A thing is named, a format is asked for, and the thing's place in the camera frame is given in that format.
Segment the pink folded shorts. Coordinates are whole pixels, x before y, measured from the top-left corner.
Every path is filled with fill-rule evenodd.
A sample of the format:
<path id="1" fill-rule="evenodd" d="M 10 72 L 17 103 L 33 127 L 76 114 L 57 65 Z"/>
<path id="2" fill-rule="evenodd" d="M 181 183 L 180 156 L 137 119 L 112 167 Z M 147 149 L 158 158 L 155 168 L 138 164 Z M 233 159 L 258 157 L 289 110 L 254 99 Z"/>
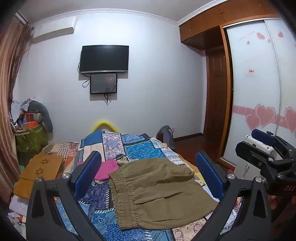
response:
<path id="1" fill-rule="evenodd" d="M 85 162 L 79 162 L 77 163 L 76 168 L 74 169 L 73 173 L 76 172 L 76 170 L 81 170 L 81 166 L 84 166 Z M 109 174 L 118 170 L 118 164 L 114 159 L 109 159 L 107 161 L 100 162 L 97 159 L 91 159 L 87 162 L 86 168 L 82 168 L 82 174 L 83 177 L 86 177 L 87 179 L 93 180 L 99 180 L 104 181 L 109 178 Z"/>

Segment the clutter pile with green bag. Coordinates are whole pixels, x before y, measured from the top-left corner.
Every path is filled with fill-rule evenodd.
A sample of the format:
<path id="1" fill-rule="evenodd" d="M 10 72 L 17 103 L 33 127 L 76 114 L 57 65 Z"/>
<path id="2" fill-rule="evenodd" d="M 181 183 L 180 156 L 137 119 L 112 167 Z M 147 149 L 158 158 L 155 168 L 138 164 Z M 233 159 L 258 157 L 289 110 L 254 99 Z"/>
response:
<path id="1" fill-rule="evenodd" d="M 53 124 L 48 109 L 34 98 L 20 104 L 20 114 L 12 124 L 18 163 L 27 166 L 30 159 L 48 145 Z"/>

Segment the yellow curved bed rail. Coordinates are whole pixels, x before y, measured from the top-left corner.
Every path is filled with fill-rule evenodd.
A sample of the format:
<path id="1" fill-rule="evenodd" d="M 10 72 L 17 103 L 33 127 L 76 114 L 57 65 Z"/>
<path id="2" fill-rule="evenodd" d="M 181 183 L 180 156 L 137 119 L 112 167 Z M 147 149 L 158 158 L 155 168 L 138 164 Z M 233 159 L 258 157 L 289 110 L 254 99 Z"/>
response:
<path id="1" fill-rule="evenodd" d="M 99 120 L 92 128 L 91 133 L 96 130 L 103 130 L 103 129 L 107 129 L 111 132 L 119 133 L 118 128 L 116 128 L 110 121 L 107 121 L 107 120 Z"/>

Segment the blue patchwork bed sheet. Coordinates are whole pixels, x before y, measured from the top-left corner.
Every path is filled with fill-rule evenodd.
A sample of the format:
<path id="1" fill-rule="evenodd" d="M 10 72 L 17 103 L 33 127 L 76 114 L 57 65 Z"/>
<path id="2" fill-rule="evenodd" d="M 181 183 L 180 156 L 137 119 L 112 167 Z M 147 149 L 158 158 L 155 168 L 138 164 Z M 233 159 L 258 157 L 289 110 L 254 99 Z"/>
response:
<path id="1" fill-rule="evenodd" d="M 181 156 L 145 134 L 95 131 L 49 154 L 72 172 L 93 151 L 102 164 L 78 203 L 105 240 L 191 240 L 218 205 Z"/>

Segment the small black wall monitor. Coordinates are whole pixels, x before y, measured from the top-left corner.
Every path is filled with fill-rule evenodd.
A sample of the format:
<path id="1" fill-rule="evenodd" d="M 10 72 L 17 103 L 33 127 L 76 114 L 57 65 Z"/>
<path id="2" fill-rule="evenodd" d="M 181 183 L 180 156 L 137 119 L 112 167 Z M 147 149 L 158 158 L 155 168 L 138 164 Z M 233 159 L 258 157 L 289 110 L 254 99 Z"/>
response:
<path id="1" fill-rule="evenodd" d="M 109 94 L 117 92 L 117 74 L 100 73 L 90 76 L 90 94 Z"/>

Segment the olive green pants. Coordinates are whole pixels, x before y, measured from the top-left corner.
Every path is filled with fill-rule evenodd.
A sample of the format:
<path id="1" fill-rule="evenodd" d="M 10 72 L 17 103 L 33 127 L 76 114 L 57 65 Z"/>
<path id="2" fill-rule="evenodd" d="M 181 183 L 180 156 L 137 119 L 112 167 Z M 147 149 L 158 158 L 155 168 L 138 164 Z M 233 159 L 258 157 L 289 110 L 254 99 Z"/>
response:
<path id="1" fill-rule="evenodd" d="M 166 230 L 188 225 L 218 205 L 194 172 L 167 158 L 132 161 L 110 173 L 109 186 L 121 230 Z"/>

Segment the white air conditioner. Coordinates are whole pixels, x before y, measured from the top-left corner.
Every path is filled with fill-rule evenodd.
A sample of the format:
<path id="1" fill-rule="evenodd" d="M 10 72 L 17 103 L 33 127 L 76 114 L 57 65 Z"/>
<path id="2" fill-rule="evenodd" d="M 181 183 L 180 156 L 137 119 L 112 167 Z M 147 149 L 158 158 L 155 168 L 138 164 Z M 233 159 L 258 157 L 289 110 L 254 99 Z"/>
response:
<path id="1" fill-rule="evenodd" d="M 56 37 L 73 34 L 75 32 L 76 23 L 76 17 L 70 16 L 34 27 L 35 31 L 32 41 L 34 44 L 37 44 Z"/>

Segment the grey backpack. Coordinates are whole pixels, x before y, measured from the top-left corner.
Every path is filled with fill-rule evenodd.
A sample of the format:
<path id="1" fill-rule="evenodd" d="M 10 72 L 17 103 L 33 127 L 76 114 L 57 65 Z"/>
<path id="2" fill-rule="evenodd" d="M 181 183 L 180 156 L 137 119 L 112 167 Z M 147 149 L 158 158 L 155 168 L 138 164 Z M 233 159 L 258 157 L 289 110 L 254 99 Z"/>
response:
<path id="1" fill-rule="evenodd" d="M 162 143 L 166 143 L 170 149 L 175 149 L 173 131 L 170 126 L 163 126 L 158 131 L 156 139 L 160 140 Z"/>

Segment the wooden wardrobe with sliding doors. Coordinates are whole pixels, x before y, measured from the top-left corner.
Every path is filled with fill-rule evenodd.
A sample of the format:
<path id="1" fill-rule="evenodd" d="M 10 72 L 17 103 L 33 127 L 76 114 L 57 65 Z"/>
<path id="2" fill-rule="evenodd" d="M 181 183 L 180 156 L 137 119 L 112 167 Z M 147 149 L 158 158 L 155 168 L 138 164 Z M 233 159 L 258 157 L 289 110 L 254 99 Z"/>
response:
<path id="1" fill-rule="evenodd" d="M 214 158 L 251 171 L 236 145 L 254 129 L 295 144 L 295 34 L 270 1 L 212 1 L 180 22 L 181 42 L 225 51 L 225 123 Z"/>

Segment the brown wooden door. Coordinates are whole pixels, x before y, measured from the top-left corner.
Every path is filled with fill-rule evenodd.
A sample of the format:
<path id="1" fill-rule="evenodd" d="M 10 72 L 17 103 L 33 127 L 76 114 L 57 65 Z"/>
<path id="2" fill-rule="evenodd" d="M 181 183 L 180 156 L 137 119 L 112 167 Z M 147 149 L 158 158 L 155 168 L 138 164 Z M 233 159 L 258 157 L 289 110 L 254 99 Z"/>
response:
<path id="1" fill-rule="evenodd" d="M 222 47 L 206 50 L 207 100 L 204 136 L 208 142 L 220 144 L 225 123 L 227 74 Z"/>

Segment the striped brown curtain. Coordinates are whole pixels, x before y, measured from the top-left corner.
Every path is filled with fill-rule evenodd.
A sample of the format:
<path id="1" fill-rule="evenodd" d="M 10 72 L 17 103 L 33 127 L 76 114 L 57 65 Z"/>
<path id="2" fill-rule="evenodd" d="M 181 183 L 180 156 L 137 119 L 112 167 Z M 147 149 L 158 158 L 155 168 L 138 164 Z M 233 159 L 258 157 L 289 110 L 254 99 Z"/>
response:
<path id="1" fill-rule="evenodd" d="M 16 77 L 30 38 L 31 25 L 17 17 L 1 33 L 1 198 L 6 203 L 20 176 L 10 112 Z"/>

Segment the black wall television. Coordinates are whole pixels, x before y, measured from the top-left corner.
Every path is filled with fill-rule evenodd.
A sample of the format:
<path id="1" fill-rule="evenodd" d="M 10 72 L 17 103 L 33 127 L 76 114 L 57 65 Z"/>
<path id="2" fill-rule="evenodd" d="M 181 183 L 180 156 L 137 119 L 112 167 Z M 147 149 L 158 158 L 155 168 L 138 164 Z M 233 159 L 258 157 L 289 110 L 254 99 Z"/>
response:
<path id="1" fill-rule="evenodd" d="M 130 47 L 125 45 L 83 46 L 79 73 L 128 72 L 129 50 Z"/>

